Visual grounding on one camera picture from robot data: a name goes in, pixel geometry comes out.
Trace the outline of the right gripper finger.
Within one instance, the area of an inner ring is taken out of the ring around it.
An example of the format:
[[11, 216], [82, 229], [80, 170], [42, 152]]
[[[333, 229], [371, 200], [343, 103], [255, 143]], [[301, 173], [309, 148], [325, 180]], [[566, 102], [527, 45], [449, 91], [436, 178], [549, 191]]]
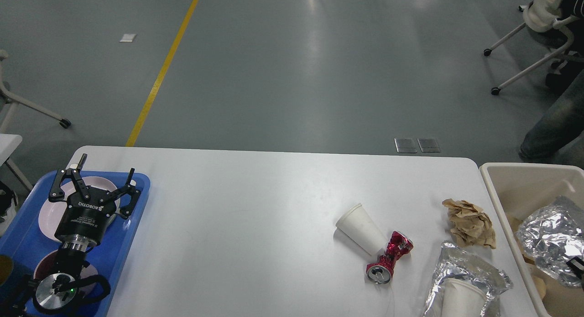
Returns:
[[584, 261], [580, 257], [573, 257], [567, 261], [567, 266], [576, 275], [582, 290], [584, 289]]

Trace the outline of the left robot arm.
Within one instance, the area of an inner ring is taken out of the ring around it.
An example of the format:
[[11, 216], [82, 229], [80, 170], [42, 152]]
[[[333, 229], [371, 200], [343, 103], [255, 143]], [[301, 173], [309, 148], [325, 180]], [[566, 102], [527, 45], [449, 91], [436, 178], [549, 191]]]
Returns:
[[104, 317], [137, 232], [149, 178], [89, 171], [46, 174], [1, 238], [3, 317]]

